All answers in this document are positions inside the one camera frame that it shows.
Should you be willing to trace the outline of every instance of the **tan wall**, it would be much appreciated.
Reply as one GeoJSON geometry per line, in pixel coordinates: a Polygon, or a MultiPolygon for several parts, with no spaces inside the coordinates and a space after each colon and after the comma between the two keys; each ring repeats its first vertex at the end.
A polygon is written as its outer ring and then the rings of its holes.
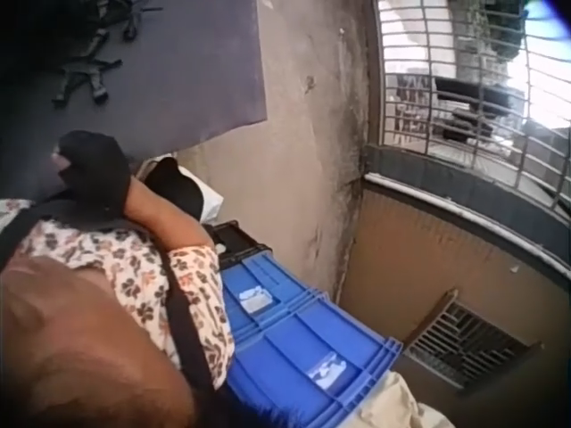
{"type": "Polygon", "coordinates": [[[545,348],[466,398],[401,358],[396,369],[420,401],[441,409],[460,427],[492,427],[530,422],[547,397],[567,394],[568,295],[481,238],[366,191],[341,306],[382,335],[403,341],[452,288],[481,317],[522,342],[541,341],[545,348]]]}

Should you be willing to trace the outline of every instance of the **blue plastic crate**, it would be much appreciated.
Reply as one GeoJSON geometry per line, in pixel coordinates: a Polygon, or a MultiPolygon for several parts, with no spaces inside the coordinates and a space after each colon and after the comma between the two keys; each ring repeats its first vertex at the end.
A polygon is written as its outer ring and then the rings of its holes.
{"type": "Polygon", "coordinates": [[[228,385],[242,400],[289,410],[309,428],[339,425],[401,353],[326,300],[313,300],[236,353],[228,385]]]}
{"type": "Polygon", "coordinates": [[[224,304],[238,348],[308,302],[325,297],[283,269],[269,251],[240,261],[221,276],[224,304]]]}

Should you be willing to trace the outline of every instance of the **person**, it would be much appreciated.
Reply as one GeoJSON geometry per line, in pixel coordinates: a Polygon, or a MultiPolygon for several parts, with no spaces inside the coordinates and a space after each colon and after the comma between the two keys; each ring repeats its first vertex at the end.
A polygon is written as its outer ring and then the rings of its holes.
{"type": "MultiPolygon", "coordinates": [[[[171,200],[160,195],[161,164],[140,181],[113,138],[85,131],[63,137],[54,161],[79,205],[150,234],[45,219],[20,242],[0,274],[4,426],[294,425],[287,414],[252,407],[221,388],[235,344],[218,256],[196,218],[172,201],[172,189],[171,200]],[[168,272],[186,296],[215,393],[196,389],[181,368],[168,272]]],[[[0,201],[0,230],[30,207],[0,201]]]]}

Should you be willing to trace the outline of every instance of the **black crate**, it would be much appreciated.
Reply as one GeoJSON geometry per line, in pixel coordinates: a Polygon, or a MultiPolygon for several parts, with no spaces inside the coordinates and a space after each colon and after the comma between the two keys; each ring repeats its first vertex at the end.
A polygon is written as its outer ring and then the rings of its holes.
{"type": "Polygon", "coordinates": [[[214,243],[221,243],[226,250],[218,255],[220,270],[225,270],[255,254],[271,251],[270,247],[258,243],[249,236],[236,220],[207,228],[214,243]]]}

